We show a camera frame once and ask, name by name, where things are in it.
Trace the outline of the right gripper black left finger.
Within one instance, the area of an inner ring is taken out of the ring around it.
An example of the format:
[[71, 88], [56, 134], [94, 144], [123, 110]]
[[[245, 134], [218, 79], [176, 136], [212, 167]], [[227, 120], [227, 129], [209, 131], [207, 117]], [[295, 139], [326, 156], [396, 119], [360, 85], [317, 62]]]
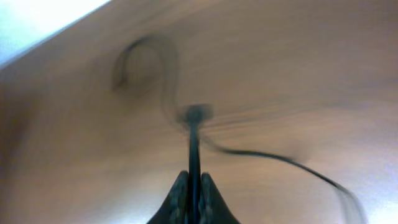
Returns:
[[184, 224], [187, 219], [188, 172], [177, 176], [162, 205], [147, 224]]

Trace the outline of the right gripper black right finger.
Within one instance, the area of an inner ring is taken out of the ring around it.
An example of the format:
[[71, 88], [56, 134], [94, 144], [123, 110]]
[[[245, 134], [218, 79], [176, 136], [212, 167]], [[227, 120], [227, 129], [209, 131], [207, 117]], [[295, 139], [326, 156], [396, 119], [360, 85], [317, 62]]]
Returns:
[[199, 224], [239, 224], [223, 200], [211, 175], [201, 175], [201, 197], [199, 203]]

